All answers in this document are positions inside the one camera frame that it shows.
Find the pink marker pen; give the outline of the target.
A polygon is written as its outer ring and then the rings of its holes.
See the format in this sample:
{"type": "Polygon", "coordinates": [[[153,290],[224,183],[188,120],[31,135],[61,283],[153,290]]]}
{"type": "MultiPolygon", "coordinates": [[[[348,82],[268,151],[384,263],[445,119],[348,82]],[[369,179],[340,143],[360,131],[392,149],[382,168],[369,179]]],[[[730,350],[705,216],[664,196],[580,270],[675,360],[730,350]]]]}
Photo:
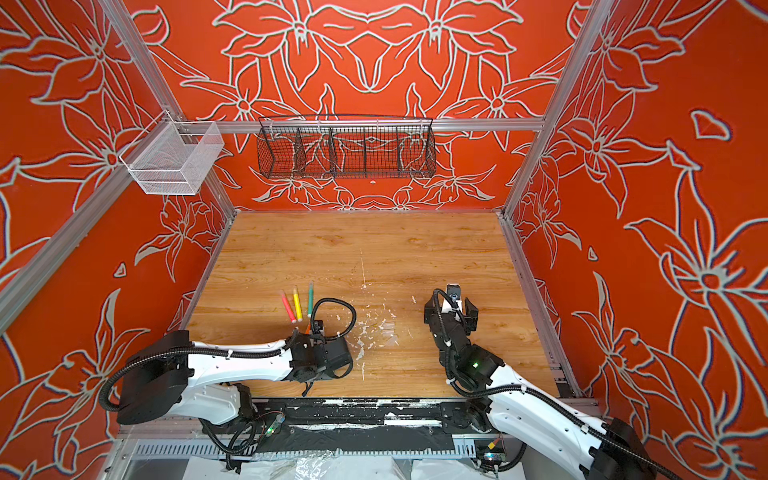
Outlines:
{"type": "Polygon", "coordinates": [[[298,320],[297,320],[296,314],[295,314],[295,312],[293,310],[292,303],[289,300],[287,294],[284,291],[281,291],[280,292],[280,297],[281,297],[282,305],[283,305],[283,307],[284,307],[284,309],[286,311],[286,314],[287,314],[287,316],[289,318],[289,321],[291,323],[297,323],[298,320]]]}

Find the yellow marker pen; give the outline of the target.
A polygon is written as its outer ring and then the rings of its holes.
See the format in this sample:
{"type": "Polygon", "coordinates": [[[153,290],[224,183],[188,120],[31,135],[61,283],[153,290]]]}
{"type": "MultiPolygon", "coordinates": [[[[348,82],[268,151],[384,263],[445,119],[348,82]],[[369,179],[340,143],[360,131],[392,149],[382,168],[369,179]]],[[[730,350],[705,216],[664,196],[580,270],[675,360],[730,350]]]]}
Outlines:
{"type": "Polygon", "coordinates": [[[293,300],[293,305],[294,305],[294,309],[295,309],[296,321],[297,322],[302,322],[303,321],[303,309],[302,309],[300,295],[299,295],[297,287],[293,288],[292,300],[293,300]]]}

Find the green marker pen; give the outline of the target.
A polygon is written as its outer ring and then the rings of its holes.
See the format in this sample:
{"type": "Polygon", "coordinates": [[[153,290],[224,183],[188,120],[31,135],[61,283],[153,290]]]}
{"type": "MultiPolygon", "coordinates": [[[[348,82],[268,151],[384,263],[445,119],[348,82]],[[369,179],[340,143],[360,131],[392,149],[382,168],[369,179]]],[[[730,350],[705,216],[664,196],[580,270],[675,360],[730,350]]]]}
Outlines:
{"type": "Polygon", "coordinates": [[[313,312],[314,312],[314,282],[310,281],[308,285],[308,292],[307,292],[307,313],[309,318],[312,318],[313,312]]]}

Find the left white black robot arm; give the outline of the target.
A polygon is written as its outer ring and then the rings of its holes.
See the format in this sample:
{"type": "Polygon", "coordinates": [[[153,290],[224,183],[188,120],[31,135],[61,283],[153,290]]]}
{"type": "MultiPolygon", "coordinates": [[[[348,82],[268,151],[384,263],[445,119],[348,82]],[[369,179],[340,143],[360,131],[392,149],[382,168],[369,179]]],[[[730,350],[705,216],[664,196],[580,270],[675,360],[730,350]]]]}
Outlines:
{"type": "Polygon", "coordinates": [[[120,425],[168,416],[222,425],[256,416],[246,381],[311,387],[341,379],[352,368],[342,337],[295,331],[266,344],[216,345],[192,341],[187,330],[178,330],[130,357],[103,385],[99,403],[117,414],[120,425]]]}

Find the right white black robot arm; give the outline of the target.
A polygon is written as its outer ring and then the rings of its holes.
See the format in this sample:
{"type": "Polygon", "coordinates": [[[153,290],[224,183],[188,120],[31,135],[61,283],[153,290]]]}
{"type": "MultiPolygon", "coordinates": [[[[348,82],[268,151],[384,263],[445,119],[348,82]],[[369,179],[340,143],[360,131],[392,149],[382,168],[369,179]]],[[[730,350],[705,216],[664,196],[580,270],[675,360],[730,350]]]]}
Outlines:
{"type": "Polygon", "coordinates": [[[478,309],[436,289],[424,306],[449,386],[478,404],[496,431],[542,454],[574,479],[655,479],[660,469],[625,422],[571,408],[474,344],[478,309]]]}

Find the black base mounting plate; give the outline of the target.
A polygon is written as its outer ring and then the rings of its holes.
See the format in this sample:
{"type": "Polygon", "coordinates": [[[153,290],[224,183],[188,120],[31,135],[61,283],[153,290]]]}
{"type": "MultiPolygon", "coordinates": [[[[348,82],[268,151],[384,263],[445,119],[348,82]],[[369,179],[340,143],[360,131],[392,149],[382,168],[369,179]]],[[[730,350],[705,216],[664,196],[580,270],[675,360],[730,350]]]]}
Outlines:
{"type": "Polygon", "coordinates": [[[248,449],[257,450],[448,449],[460,439],[477,447],[506,437],[462,398],[272,398],[253,407],[249,418],[203,431],[236,447],[251,439],[248,449]]]}

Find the small green circuit board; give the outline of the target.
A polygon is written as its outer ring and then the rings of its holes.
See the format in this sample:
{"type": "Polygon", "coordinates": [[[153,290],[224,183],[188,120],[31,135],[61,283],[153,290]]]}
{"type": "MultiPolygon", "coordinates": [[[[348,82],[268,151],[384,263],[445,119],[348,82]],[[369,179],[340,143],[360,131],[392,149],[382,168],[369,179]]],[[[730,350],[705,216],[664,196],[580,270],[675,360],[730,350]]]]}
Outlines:
{"type": "Polygon", "coordinates": [[[479,455],[477,467],[484,473],[501,473],[511,468],[504,444],[501,440],[482,443],[477,450],[479,455]]]}

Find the white mesh basket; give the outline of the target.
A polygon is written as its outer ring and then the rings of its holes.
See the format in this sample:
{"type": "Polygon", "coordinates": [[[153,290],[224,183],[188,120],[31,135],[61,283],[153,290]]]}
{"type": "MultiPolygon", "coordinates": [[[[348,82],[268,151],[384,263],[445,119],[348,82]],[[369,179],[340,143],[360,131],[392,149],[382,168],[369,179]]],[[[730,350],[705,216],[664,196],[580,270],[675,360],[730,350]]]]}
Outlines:
{"type": "Polygon", "coordinates": [[[191,196],[199,193],[223,148],[216,123],[187,124],[163,111],[117,158],[144,193],[191,196]]]}

